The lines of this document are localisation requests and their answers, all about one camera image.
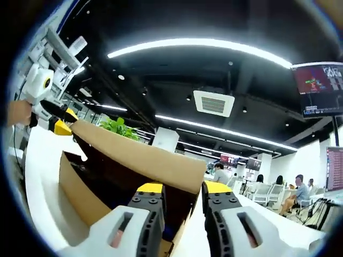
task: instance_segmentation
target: chair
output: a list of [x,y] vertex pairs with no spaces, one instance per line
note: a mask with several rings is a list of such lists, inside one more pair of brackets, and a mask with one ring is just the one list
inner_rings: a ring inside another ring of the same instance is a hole
[[229,180],[229,182],[226,185],[230,188],[233,188],[236,180],[238,180],[238,177],[231,177],[231,179]]
[[278,202],[284,188],[285,186],[283,185],[274,184],[268,193],[267,203]]
[[268,193],[271,188],[272,188],[272,185],[261,183],[258,185],[255,193],[248,194],[248,198],[256,203],[267,205]]
[[[322,187],[313,187],[311,191],[309,192],[309,197],[316,195],[316,194],[323,194],[324,193],[324,188]],[[307,199],[307,200],[301,200],[300,201],[300,211],[302,210],[303,207],[311,205],[313,203],[313,199]]]

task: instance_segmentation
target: air conditioner vent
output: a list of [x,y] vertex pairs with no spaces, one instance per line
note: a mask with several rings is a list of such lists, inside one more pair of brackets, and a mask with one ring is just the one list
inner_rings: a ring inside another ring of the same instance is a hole
[[229,117],[235,97],[195,90],[193,92],[197,110],[207,114]]

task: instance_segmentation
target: hand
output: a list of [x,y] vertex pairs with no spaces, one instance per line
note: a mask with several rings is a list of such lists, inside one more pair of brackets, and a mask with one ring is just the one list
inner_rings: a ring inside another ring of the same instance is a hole
[[7,126],[18,123],[29,125],[31,121],[32,107],[25,100],[11,101],[8,105]]

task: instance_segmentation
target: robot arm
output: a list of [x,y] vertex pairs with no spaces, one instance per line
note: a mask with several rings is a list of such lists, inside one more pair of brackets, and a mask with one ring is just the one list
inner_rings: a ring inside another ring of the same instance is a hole
[[54,72],[33,64],[23,86],[25,99],[32,105],[30,127],[37,126],[38,118],[48,122],[48,129],[59,135],[71,135],[71,130],[64,123],[78,120],[75,113],[62,101],[51,94]]
[[[253,208],[242,207],[226,185],[206,181],[202,193],[211,257],[309,255],[308,250],[282,241],[275,225]],[[145,184],[128,206],[115,208],[91,226],[87,239],[59,251],[59,255],[158,257],[165,211],[163,185]],[[120,235],[120,242],[114,247],[116,235]]]

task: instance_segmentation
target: green plant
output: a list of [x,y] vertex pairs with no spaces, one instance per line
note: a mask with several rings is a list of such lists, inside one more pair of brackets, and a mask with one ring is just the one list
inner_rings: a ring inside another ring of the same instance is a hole
[[126,138],[131,138],[133,140],[139,141],[139,137],[134,135],[133,127],[127,127],[124,124],[124,119],[119,117],[117,121],[108,118],[105,122],[100,122],[100,127],[103,127],[105,130],[112,131],[119,135],[122,135]]

